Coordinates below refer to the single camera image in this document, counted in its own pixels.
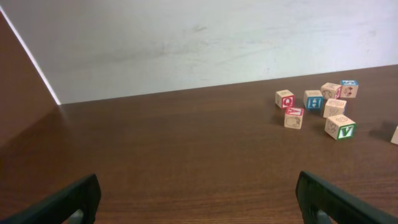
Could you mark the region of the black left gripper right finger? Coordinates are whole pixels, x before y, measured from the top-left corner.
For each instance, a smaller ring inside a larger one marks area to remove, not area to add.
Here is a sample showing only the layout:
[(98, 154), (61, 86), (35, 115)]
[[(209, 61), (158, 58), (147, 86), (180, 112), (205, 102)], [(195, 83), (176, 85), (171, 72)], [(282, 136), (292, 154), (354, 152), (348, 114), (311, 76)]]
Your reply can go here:
[(301, 171), (296, 198), (303, 222), (316, 223), (397, 223), (397, 217), (376, 209), (316, 175)]

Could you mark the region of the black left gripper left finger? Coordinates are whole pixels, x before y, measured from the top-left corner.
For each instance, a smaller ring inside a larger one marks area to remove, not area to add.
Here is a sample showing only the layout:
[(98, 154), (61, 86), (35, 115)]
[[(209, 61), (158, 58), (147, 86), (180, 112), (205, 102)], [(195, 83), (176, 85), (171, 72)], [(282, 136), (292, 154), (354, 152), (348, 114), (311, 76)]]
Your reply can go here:
[(101, 189), (95, 174), (87, 175), (27, 209), (1, 220), (1, 223), (63, 223), (81, 210), (81, 223), (94, 223), (101, 200)]

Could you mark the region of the wooden block letter I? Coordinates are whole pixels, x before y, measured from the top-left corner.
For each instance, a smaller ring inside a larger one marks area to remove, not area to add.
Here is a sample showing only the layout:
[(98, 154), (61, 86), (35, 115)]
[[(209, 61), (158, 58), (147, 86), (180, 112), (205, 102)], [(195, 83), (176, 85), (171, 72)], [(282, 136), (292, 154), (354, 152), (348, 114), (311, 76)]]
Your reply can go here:
[(394, 134), (391, 138), (391, 143), (398, 144), (398, 127), (396, 127), (396, 130), (394, 131)]

